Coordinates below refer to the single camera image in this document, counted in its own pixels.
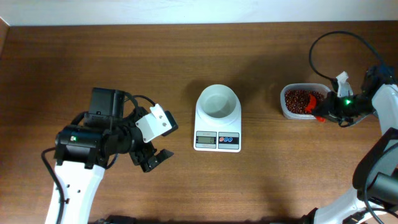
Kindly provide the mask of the red plastic measuring scoop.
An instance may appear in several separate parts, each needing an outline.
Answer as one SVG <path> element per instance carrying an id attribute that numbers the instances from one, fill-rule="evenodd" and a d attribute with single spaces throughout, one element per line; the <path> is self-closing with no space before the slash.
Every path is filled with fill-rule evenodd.
<path id="1" fill-rule="evenodd" d="M 308 103 L 308 105 L 305 107 L 305 112 L 310 114 L 312 112 L 313 109 L 315 109 L 316 105 L 317 105 L 317 99 L 312 95 L 309 94 L 310 97 L 310 101 Z M 326 121 L 325 118 L 322 118 L 320 116 L 316 116 L 315 117 L 317 119 L 317 121 L 324 123 Z"/>

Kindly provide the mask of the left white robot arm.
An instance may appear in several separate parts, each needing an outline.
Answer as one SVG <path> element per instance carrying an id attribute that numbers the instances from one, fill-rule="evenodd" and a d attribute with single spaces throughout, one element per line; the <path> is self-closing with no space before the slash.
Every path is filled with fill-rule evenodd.
<path id="1" fill-rule="evenodd" d="M 55 165 L 41 158 L 54 187 L 46 223 L 88 223 L 91 206 L 104 173 L 120 154 L 150 172 L 173 152 L 157 151 L 151 141 L 178 128 L 169 111 L 157 103 L 149 110 L 137 96 L 122 90 L 94 88 L 90 108 L 78 114 L 55 138 Z"/>

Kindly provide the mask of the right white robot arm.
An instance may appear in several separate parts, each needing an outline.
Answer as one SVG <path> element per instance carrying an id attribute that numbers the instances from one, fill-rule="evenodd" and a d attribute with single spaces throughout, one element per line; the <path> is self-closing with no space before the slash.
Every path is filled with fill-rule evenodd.
<path id="1" fill-rule="evenodd" d="M 366 71 L 361 93 L 340 97 L 329 92 L 312 115 L 351 126 L 376 114 L 382 136 L 358 164 L 351 188 L 333 203 L 314 208 L 300 223 L 364 223 L 370 218 L 397 215 L 397 78 L 393 68 L 373 66 Z"/>

